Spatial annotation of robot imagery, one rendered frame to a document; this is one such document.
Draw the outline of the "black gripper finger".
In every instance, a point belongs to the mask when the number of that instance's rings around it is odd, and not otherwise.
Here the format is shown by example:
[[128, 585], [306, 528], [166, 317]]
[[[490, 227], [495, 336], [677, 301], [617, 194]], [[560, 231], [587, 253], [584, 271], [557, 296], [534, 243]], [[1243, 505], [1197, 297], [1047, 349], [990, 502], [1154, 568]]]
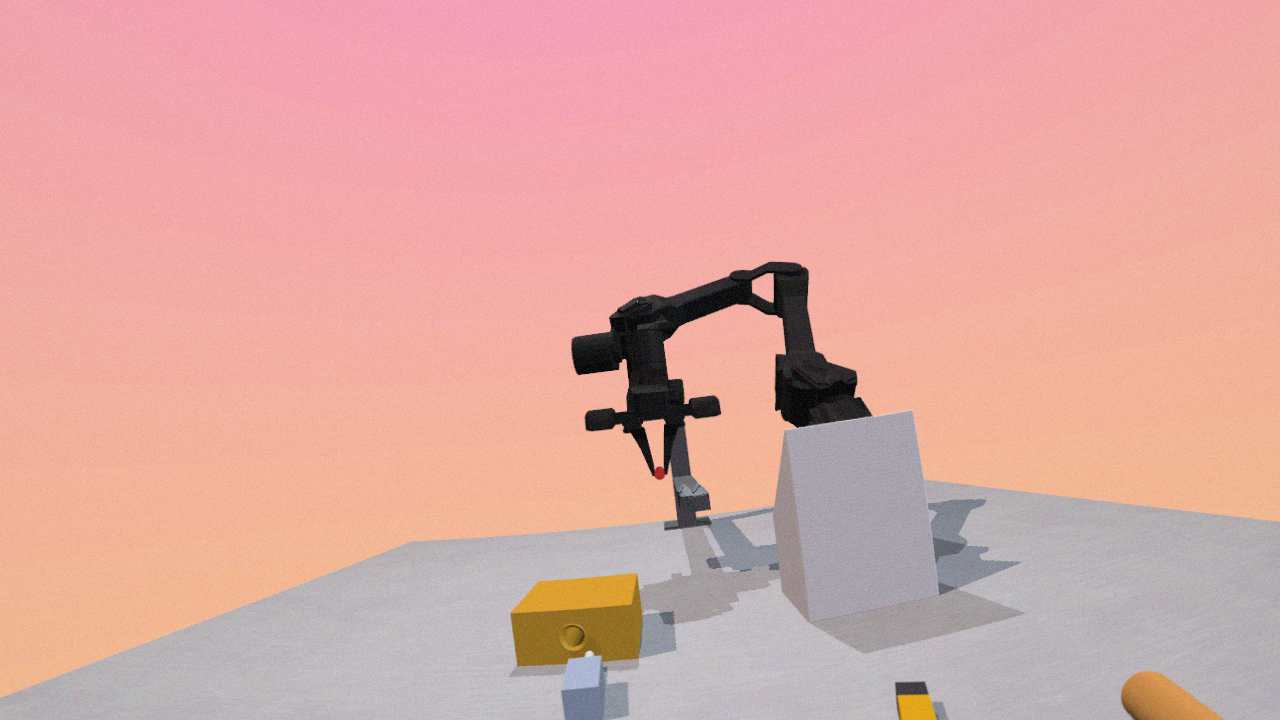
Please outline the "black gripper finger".
[[643, 456], [646, 460], [646, 465], [648, 465], [648, 468], [652, 471], [652, 475], [655, 477], [655, 468], [654, 468], [654, 462], [653, 462], [653, 457], [652, 457], [652, 450], [650, 450], [650, 446], [649, 446], [649, 442], [648, 442], [648, 438], [646, 438], [646, 430], [645, 430], [645, 428], [644, 427], [639, 427], [639, 428], [623, 429], [623, 433], [625, 434], [631, 434], [634, 437], [634, 439], [636, 439], [639, 447], [643, 451]]
[[664, 471], [666, 471], [666, 474], [668, 474], [668, 471], [669, 471], [669, 459], [671, 459], [672, 447], [673, 447], [673, 443], [675, 443], [675, 436], [676, 436], [678, 428], [681, 428], [681, 427], [686, 427], [686, 421], [664, 424]]

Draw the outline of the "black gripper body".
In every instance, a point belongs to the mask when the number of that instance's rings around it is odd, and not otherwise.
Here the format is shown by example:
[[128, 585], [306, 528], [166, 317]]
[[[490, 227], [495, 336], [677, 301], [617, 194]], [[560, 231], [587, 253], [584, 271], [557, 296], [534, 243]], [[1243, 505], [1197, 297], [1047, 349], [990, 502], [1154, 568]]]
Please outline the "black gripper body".
[[[628, 379], [639, 378], [639, 384], [652, 384], [654, 383], [654, 375], [663, 375], [664, 383], [667, 386], [668, 372], [666, 363], [643, 363], [627, 368]], [[721, 404], [716, 396], [705, 396], [698, 398], [690, 398], [689, 404], [684, 405], [671, 405], [671, 414], [667, 416], [660, 415], [648, 415], [643, 418], [634, 416], [634, 413], [614, 413], [613, 407], [590, 410], [585, 414], [585, 430], [612, 430], [614, 425], [622, 425], [625, 429], [643, 427], [643, 421], [663, 420], [666, 424], [684, 421], [685, 416], [694, 416], [695, 419], [704, 419], [710, 416], [717, 416], [721, 414]]]

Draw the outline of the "yellow square bar with black tip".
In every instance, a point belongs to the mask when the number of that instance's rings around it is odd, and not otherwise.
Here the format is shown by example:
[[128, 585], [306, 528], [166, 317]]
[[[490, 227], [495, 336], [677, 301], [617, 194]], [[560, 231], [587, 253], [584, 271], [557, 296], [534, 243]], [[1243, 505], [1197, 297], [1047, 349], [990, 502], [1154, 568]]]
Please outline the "yellow square bar with black tip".
[[936, 720], [925, 682], [896, 682], [899, 720]]

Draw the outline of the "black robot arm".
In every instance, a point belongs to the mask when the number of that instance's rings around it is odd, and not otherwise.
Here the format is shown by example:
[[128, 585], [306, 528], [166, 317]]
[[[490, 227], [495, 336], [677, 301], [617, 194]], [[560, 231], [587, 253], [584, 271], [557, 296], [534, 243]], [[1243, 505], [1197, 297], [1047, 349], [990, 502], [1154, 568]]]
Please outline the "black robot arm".
[[[774, 302], [753, 293], [753, 281], [773, 273]], [[664, 341], [680, 325], [733, 305], [749, 305], [783, 319], [786, 354], [774, 354], [774, 411], [796, 428], [873, 416], [861, 397], [854, 398], [858, 373], [827, 363], [817, 352], [808, 311], [809, 270], [799, 263], [765, 263], [695, 290], [664, 297], [637, 296], [609, 316], [611, 332], [576, 336], [571, 355], [577, 375], [620, 370], [643, 363], [666, 363]], [[662, 379], [660, 379], [662, 378]], [[631, 382], [632, 380], [632, 382]], [[628, 379], [627, 414], [667, 416], [684, 405], [684, 380], [654, 375], [654, 383]]]

